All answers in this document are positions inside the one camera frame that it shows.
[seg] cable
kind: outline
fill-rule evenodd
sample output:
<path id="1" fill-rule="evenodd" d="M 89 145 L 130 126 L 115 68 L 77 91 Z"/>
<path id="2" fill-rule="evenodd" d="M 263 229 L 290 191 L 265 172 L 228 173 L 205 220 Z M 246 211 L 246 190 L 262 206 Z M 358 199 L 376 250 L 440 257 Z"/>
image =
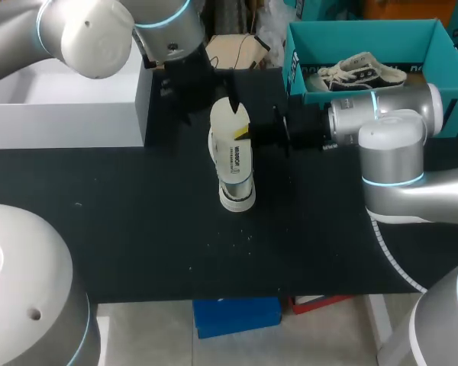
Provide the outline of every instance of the cable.
<path id="1" fill-rule="evenodd" d="M 217 59 L 217 63 L 216 63 L 215 66 L 214 66 L 214 69 L 216 69 L 216 68 L 217 68 L 217 65 L 219 64 L 219 58 L 218 58 L 217 56 L 212 57 L 211 60 L 209 61 L 211 64 L 212 64 L 212 60 L 213 60 L 213 59 Z"/>
<path id="2" fill-rule="evenodd" d="M 405 273 L 405 271 L 397 263 L 397 261 L 394 259 L 393 255 L 390 253 L 389 248 L 387 248 L 387 245 L 385 244 L 385 241 L 383 240 L 382 233 L 380 232 L 379 224 L 376 222 L 376 220 L 373 217 L 370 216 L 369 219 L 372 221 L 373 229 L 375 230 L 375 236 L 376 236 L 376 239 L 378 240 L 378 242 L 380 244 L 380 248 L 382 248 L 383 254 L 385 254 L 385 256 L 389 260 L 390 264 L 398 272 L 398 274 L 401 275 L 401 277 L 404 278 L 413 288 L 415 288 L 417 291 L 425 294 L 427 292 L 427 289 L 422 287 L 420 284 L 418 284 L 416 281 L 414 281 L 411 278 L 411 276 L 409 276 L 407 273 Z"/>
<path id="3" fill-rule="evenodd" d="M 234 68 L 233 69 L 236 69 L 236 66 L 237 66 L 237 62 L 239 61 L 239 56 L 241 55 L 241 48 L 243 47 L 243 43 L 244 41 L 246 40 L 246 38 L 250 37 L 251 34 L 247 34 L 245 36 L 245 38 L 243 38 L 243 40 L 241 41 L 241 44 L 239 45 L 239 51 L 237 52 L 237 58 L 236 58 L 236 64 L 234 65 Z"/>

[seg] black cable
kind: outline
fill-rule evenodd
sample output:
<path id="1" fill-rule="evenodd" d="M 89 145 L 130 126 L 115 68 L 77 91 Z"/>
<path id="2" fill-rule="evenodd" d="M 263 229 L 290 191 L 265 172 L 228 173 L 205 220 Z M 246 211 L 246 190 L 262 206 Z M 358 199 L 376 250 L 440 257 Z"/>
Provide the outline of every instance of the black cable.
<path id="1" fill-rule="evenodd" d="M 217 63 L 216 63 L 215 66 L 214 66 L 214 69 L 216 69 L 216 68 L 217 68 L 217 65 L 219 64 L 219 58 L 218 58 L 217 56 L 212 57 L 211 60 L 210 60 L 210 63 L 211 63 L 211 64 L 212 64 L 212 60 L 213 60 L 213 59 L 217 59 Z"/>
<path id="2" fill-rule="evenodd" d="M 251 34 L 247 34 L 247 35 L 245 36 L 245 38 L 241 41 L 241 44 L 239 45 L 239 52 L 237 53 L 236 64 L 234 65 L 234 68 L 233 68 L 233 69 L 236 69 L 237 61 L 239 61 L 239 56 L 241 55 L 241 48 L 243 48 L 243 43 L 244 43 L 244 41 L 246 40 L 246 38 L 248 38 L 249 36 L 251 36 Z"/>

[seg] white box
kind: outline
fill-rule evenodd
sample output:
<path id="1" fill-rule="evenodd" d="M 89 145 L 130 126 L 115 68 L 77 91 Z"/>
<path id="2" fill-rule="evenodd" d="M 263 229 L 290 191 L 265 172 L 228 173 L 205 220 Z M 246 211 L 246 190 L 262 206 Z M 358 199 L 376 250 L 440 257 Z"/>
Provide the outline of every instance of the white box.
<path id="1" fill-rule="evenodd" d="M 144 146 L 153 76 L 141 62 L 133 43 L 108 79 L 49 59 L 1 80 L 0 149 Z"/>

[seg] blue plastic crate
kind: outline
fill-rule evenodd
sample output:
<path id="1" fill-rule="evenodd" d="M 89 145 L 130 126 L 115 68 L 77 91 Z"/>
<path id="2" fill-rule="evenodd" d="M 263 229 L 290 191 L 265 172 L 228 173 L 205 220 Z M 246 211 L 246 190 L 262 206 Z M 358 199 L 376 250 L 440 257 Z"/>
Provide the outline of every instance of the blue plastic crate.
<path id="1" fill-rule="evenodd" d="M 193 313 L 200 339 L 276 326 L 282 318 L 276 297 L 194 300 Z"/>

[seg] white shoelace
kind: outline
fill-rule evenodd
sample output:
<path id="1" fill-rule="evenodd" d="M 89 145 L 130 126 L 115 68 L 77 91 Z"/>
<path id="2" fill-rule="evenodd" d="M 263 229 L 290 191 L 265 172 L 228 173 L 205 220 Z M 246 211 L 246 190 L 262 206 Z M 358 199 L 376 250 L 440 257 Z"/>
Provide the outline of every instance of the white shoelace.
<path id="1" fill-rule="evenodd" d="M 343 80 L 356 79 L 356 76 L 351 72 L 343 71 L 340 68 L 340 64 L 341 61 L 333 67 L 323 67 L 322 69 L 319 69 L 318 75 L 328 81 L 334 79 L 341 82 Z"/>

